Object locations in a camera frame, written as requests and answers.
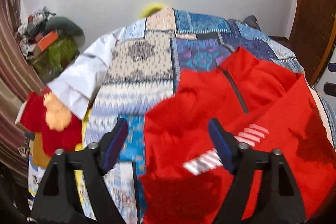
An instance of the curtain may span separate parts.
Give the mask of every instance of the curtain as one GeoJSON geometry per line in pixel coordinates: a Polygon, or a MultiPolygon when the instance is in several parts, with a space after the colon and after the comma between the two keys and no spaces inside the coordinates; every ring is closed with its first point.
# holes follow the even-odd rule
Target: curtain
{"type": "Polygon", "coordinates": [[[18,151],[24,132],[14,122],[28,93],[40,92],[43,84],[21,54],[15,37],[20,25],[20,0],[0,0],[0,161],[27,187],[28,160],[18,151]]]}

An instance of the bolt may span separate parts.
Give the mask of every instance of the bolt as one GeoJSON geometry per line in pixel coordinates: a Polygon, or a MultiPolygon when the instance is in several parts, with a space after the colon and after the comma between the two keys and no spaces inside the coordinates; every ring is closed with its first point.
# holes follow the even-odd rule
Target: bolt
{"type": "Polygon", "coordinates": [[[250,146],[247,143],[239,143],[238,147],[242,150],[247,150],[250,146]]]}
{"type": "Polygon", "coordinates": [[[58,148],[58,149],[55,150],[55,155],[61,155],[61,154],[63,154],[63,152],[64,152],[63,148],[58,148]]]}
{"type": "Polygon", "coordinates": [[[272,152],[273,152],[275,155],[278,155],[278,156],[282,154],[281,150],[278,149],[278,148],[273,149],[272,152]]]}
{"type": "Polygon", "coordinates": [[[90,143],[87,147],[89,149],[96,149],[98,147],[98,143],[90,143]]]}

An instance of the patchwork bedspread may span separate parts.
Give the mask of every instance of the patchwork bedspread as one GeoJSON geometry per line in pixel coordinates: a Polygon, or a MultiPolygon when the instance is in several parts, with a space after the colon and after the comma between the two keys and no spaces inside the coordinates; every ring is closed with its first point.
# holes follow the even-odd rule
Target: patchwork bedspread
{"type": "MultiPolygon", "coordinates": [[[[119,117],[124,117],[129,122],[129,135],[120,153],[120,161],[132,162],[137,176],[144,174],[146,111],[174,94],[182,69],[212,70],[239,46],[259,59],[304,73],[292,51],[238,20],[165,7],[128,26],[126,35],[113,51],[105,82],[94,101],[84,147],[99,141],[104,133],[112,130],[119,117]]],[[[335,144],[335,112],[317,94],[315,97],[320,100],[316,103],[321,105],[320,113],[322,118],[325,117],[329,139],[335,144]]],[[[105,176],[105,182],[124,219],[127,223],[134,223],[135,219],[140,221],[146,210],[140,182],[133,179],[134,192],[116,192],[120,183],[112,177],[115,177],[115,171],[105,176]],[[137,206],[127,206],[134,200],[137,206]]],[[[83,181],[80,189],[84,212],[94,218],[83,181]]]]}

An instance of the black zipper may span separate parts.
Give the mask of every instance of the black zipper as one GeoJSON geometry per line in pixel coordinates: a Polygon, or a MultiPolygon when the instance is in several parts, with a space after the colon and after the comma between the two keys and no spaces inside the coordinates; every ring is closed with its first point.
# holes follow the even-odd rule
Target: black zipper
{"type": "Polygon", "coordinates": [[[238,100],[240,102],[241,108],[243,109],[244,113],[245,114],[249,113],[247,105],[246,105],[246,103],[245,103],[245,101],[244,101],[244,99],[243,99],[243,97],[242,97],[242,95],[241,95],[241,93],[240,93],[240,91],[239,91],[236,83],[233,81],[231,75],[226,70],[223,70],[223,69],[220,69],[220,70],[223,72],[223,74],[225,75],[225,77],[229,81],[230,85],[232,86],[232,88],[233,88],[233,90],[234,90],[234,92],[235,92],[235,94],[236,94],[236,96],[237,96],[237,98],[238,98],[238,100]]]}

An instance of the brown door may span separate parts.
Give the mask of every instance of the brown door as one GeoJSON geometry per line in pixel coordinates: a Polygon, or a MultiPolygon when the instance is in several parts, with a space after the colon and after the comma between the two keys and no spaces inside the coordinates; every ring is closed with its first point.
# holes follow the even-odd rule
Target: brown door
{"type": "Polygon", "coordinates": [[[332,49],[335,12],[336,0],[298,0],[289,42],[310,84],[322,72],[332,49]]]}

